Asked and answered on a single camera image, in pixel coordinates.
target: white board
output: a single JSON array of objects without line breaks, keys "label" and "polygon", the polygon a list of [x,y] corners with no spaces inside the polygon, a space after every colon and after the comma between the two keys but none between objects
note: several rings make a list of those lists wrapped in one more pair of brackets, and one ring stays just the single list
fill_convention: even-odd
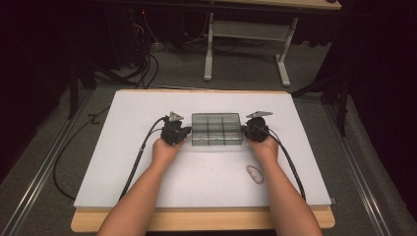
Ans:
[{"label": "white board", "polygon": [[[310,206],[329,206],[330,199],[309,141],[295,109],[285,92],[151,91],[119,90],[92,155],[88,171],[74,203],[75,207],[114,207],[125,186],[140,146],[152,124],[170,111],[184,117],[191,126],[192,113],[239,113],[269,111],[265,119],[289,152],[304,185]],[[161,128],[161,122],[155,128]],[[135,180],[149,166],[151,146],[160,136],[150,136]],[[278,160],[298,189],[284,153]],[[246,170],[260,169],[244,141],[235,147],[192,147],[191,135],[164,176],[157,207],[266,207],[266,184],[257,184]]]}]

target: forearm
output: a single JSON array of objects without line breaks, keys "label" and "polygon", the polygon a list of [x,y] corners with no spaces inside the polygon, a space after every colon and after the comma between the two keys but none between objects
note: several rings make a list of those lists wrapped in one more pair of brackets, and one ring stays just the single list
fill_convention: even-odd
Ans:
[{"label": "forearm", "polygon": [[164,166],[152,164],[107,215],[98,235],[145,235],[164,171]]},{"label": "forearm", "polygon": [[279,236],[322,235],[310,207],[276,161],[263,163],[271,218]]}]

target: hand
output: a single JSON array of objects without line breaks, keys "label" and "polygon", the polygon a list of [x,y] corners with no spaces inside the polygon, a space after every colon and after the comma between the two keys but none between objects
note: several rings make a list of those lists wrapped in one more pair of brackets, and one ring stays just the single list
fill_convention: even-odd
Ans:
[{"label": "hand", "polygon": [[160,164],[165,168],[168,167],[174,161],[182,145],[184,145],[184,141],[171,146],[163,139],[157,139],[152,146],[152,164]]},{"label": "hand", "polygon": [[268,136],[261,143],[253,142],[249,139],[246,139],[249,146],[252,148],[255,158],[264,165],[266,162],[273,161],[277,162],[278,148],[279,145],[276,141]]}]

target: dark background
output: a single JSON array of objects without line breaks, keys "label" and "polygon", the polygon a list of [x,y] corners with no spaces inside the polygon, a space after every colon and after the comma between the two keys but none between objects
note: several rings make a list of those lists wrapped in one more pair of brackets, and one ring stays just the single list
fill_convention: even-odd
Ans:
[{"label": "dark background", "polygon": [[[316,81],[336,75],[350,83],[370,139],[409,210],[417,218],[417,3],[345,0],[342,13],[368,18],[300,17],[293,43],[332,42]],[[55,1],[0,3],[1,179],[59,104],[74,58],[106,69],[136,59],[125,7],[73,6]],[[198,35],[206,14],[150,11],[159,36],[181,46],[183,32]],[[238,16],[253,20],[256,16]],[[257,19],[285,21],[285,19]],[[324,92],[339,89],[330,83]]]}]

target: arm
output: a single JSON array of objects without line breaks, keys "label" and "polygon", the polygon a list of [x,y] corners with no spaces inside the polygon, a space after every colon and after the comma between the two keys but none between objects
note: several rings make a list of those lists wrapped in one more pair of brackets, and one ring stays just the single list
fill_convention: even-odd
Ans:
[{"label": "arm", "polygon": [[152,162],[129,192],[111,210],[98,235],[145,235],[155,209],[162,177],[184,142],[170,146],[158,139]]},{"label": "arm", "polygon": [[263,167],[268,188],[269,208],[279,236],[323,235],[310,207],[298,194],[278,164],[278,144],[271,137],[261,143],[248,140]]}]

